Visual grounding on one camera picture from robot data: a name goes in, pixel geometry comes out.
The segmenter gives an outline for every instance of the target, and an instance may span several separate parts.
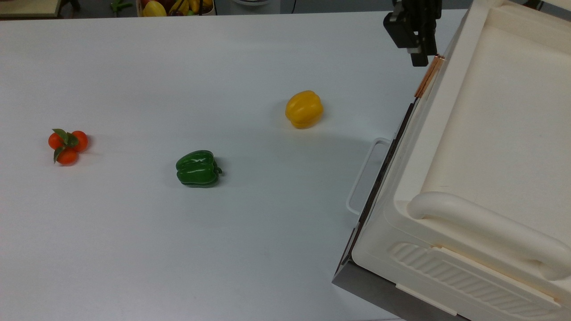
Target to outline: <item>yellow bell pepper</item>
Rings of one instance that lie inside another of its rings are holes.
[[[166,17],[167,12],[157,1],[149,1],[143,9],[143,17]]]
[[[285,107],[285,116],[299,129],[317,124],[322,115],[321,99],[311,90],[295,94]]]

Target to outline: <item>green object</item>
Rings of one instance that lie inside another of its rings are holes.
[[[121,3],[121,2],[123,2],[123,0],[113,0],[113,2],[111,2],[111,9],[113,9],[114,13],[118,13],[119,11],[133,5],[131,2],[129,3]]]
[[[176,163],[176,177],[183,185],[211,187],[218,182],[222,170],[208,150],[197,150],[180,158]]]

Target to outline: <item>white plastic container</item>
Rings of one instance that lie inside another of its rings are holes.
[[[279,14],[280,0],[232,0],[230,14]]]
[[[475,0],[445,56],[352,259],[472,321],[569,321],[571,23]]]

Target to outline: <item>white handle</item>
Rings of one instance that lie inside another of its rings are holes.
[[[569,246],[469,200],[444,192],[425,192],[408,203],[407,211],[414,219],[437,216],[513,245],[528,259],[540,261],[540,272],[547,280],[560,280],[571,275]]]
[[[361,215],[390,146],[391,142],[384,138],[377,138],[371,144],[345,203],[350,212]],[[378,166],[375,166],[375,161],[379,161]]]

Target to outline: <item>yellow fruit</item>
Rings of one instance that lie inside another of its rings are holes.
[[[194,14],[198,14],[200,9],[200,0],[190,0],[190,10],[194,12]]]
[[[180,5],[180,8],[178,11],[182,12],[183,15],[187,15],[188,9],[190,8],[190,5],[188,4],[187,0],[178,0],[177,2],[175,2],[175,4],[172,6],[171,11],[169,13],[172,13],[173,11],[175,11],[179,5]]]
[[[311,90],[295,94],[285,106],[285,116],[299,129],[317,124],[322,115],[321,99]]]
[[[143,9],[143,17],[166,17],[167,12],[157,1],[149,1]]]

